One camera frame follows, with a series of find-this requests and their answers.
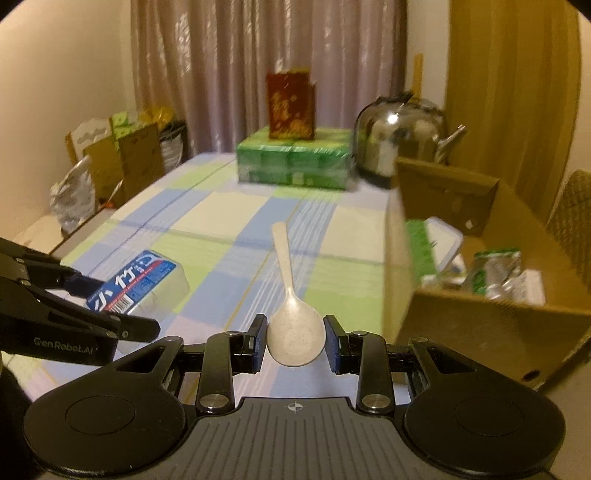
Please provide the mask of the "blue label toothpick box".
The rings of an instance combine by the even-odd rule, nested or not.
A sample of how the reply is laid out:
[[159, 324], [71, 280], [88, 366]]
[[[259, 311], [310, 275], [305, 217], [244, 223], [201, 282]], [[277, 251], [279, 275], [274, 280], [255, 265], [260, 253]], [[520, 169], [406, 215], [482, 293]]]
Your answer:
[[183, 267], [144, 250], [105, 281], [85, 302], [94, 312], [152, 318], [161, 322], [189, 293]]

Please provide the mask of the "beige plastic spoon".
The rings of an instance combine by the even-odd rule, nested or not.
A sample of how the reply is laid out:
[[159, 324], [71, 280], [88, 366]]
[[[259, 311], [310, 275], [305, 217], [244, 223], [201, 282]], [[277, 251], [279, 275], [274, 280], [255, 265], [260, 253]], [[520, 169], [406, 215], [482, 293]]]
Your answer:
[[287, 224], [276, 222], [271, 228], [277, 264], [283, 280], [284, 299], [271, 315], [267, 347], [277, 363], [287, 367], [310, 364], [325, 347], [325, 326], [314, 307], [297, 297], [290, 264]]

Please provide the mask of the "green white medicine box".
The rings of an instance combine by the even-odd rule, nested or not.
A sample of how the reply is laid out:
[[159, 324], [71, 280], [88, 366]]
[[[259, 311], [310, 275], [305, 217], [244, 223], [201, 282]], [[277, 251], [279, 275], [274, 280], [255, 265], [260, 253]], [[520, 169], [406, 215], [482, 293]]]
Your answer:
[[422, 288], [438, 287], [439, 273], [425, 222], [422, 220], [408, 220], [406, 229], [415, 283]]

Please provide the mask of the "white Mecobalamin tablet box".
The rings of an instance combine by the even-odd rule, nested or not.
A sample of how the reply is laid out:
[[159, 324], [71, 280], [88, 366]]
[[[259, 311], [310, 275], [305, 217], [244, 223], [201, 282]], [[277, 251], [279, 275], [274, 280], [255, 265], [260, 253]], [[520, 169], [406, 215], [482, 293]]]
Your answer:
[[468, 270], [461, 253], [458, 253], [440, 273], [440, 282], [444, 288], [458, 290], [468, 276]]

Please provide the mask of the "silver foil tea pouch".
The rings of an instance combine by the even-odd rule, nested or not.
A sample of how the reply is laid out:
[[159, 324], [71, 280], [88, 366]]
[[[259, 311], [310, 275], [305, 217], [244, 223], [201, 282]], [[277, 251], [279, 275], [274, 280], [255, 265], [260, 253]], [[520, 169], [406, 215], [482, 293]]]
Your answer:
[[474, 255], [468, 291], [490, 300], [509, 301], [508, 281], [521, 274], [521, 251], [518, 248], [489, 250]]

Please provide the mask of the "white ointment box with cartoon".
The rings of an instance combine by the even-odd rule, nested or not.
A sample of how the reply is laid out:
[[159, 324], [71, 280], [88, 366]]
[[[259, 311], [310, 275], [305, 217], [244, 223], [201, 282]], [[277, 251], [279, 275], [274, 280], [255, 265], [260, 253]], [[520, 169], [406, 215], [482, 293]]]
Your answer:
[[510, 299], [517, 303], [544, 306], [546, 295], [539, 270], [526, 269], [519, 276], [508, 281]]

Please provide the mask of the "checkered tablecloth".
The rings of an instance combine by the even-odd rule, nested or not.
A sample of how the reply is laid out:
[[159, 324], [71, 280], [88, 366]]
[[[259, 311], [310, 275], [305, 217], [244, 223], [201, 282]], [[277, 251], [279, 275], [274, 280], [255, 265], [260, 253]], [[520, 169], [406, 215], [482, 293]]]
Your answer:
[[179, 263], [187, 295], [162, 333], [188, 344], [243, 330], [283, 301], [271, 228], [287, 224], [297, 295], [348, 331], [384, 329], [390, 193], [243, 184], [232, 154], [200, 154], [121, 207], [64, 262], [100, 279], [144, 250]]

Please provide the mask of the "cardboard boxes on floor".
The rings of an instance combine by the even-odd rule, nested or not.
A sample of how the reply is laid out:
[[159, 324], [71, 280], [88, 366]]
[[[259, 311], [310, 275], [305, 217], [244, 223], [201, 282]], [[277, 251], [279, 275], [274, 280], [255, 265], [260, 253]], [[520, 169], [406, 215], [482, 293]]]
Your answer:
[[187, 127], [169, 107], [93, 118], [65, 136], [72, 164], [89, 159], [99, 206], [120, 207], [187, 160]]

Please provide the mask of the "brown cardboard box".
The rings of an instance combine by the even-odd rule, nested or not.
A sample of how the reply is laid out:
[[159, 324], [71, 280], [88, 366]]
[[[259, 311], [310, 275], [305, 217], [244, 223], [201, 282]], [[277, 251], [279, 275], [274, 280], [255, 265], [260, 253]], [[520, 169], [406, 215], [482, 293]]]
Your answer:
[[[410, 159], [397, 172], [385, 221], [386, 339], [427, 337], [532, 388], [555, 377], [590, 343], [590, 294], [546, 227], [500, 179]], [[545, 303], [421, 286], [407, 223], [430, 217], [463, 234], [466, 265], [482, 251], [518, 250], [540, 272]]]

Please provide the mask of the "green tissue multipack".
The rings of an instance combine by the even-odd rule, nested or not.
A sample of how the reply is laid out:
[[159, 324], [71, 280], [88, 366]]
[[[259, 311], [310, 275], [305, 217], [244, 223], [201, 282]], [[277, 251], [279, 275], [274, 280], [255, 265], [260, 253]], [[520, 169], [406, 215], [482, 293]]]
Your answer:
[[352, 131], [318, 127], [312, 140], [274, 140], [264, 127], [236, 146], [243, 183], [346, 190], [352, 176]]

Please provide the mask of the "stainless steel kettle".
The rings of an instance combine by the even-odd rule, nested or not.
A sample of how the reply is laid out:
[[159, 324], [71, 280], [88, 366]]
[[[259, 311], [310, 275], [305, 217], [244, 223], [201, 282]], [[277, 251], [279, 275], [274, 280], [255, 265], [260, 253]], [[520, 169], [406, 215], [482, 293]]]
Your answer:
[[464, 125], [450, 132], [444, 111], [411, 91], [381, 96], [356, 117], [352, 139], [356, 173], [392, 189], [398, 182], [399, 159], [447, 164], [450, 152], [467, 133]]

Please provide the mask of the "quilted chair cushion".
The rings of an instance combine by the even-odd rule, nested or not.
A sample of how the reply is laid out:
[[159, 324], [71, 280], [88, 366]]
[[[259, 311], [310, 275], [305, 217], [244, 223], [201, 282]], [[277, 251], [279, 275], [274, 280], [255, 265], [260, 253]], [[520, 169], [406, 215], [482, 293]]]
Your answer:
[[566, 182], [547, 230], [590, 290], [591, 175], [575, 170]]

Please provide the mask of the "pink curtain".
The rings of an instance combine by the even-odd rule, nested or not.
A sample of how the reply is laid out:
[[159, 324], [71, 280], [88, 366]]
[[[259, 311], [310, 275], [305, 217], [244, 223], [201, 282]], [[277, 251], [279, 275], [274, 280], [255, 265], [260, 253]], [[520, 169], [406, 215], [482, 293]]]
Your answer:
[[173, 109], [193, 155], [266, 126], [270, 72], [310, 72], [329, 127], [404, 88], [403, 1], [134, 1], [130, 33], [137, 105]]

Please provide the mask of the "red gift box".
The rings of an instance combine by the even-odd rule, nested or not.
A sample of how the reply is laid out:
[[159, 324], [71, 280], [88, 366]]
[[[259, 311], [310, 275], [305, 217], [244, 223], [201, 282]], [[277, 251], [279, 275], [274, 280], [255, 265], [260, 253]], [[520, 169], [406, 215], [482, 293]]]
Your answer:
[[266, 101], [270, 139], [315, 139], [315, 83], [310, 70], [267, 73]]

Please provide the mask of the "brown curtain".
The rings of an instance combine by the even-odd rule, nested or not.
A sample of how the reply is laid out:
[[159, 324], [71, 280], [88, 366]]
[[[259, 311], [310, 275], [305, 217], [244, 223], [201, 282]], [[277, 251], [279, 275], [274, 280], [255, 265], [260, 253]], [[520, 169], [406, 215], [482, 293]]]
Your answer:
[[547, 221], [580, 81], [579, 15], [570, 2], [451, 2], [446, 113], [468, 133], [450, 164], [504, 180]]

